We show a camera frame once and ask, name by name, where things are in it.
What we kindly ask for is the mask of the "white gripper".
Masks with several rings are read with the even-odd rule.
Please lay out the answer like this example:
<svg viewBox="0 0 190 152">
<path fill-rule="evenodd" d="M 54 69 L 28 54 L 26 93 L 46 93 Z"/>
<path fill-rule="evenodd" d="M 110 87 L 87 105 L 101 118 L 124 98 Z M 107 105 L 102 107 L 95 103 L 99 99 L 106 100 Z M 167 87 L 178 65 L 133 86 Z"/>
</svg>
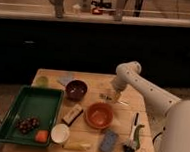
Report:
<svg viewBox="0 0 190 152">
<path fill-rule="evenodd" d="M 119 98 L 121 98 L 122 89 L 117 85 L 117 81 L 115 79 L 111 81 L 111 85 L 113 87 L 110 91 L 111 100 L 118 101 Z"/>
</svg>

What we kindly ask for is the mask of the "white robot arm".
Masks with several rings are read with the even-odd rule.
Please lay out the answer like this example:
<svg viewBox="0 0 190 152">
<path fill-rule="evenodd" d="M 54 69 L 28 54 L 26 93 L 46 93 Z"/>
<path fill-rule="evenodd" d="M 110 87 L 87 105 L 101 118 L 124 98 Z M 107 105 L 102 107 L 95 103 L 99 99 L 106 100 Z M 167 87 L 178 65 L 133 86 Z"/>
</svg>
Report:
<svg viewBox="0 0 190 152">
<path fill-rule="evenodd" d="M 127 62 L 116 67 L 111 81 L 118 93 L 131 85 L 166 117 L 159 152 L 190 152 L 190 100 L 181 99 L 140 76 L 139 62 Z"/>
</svg>

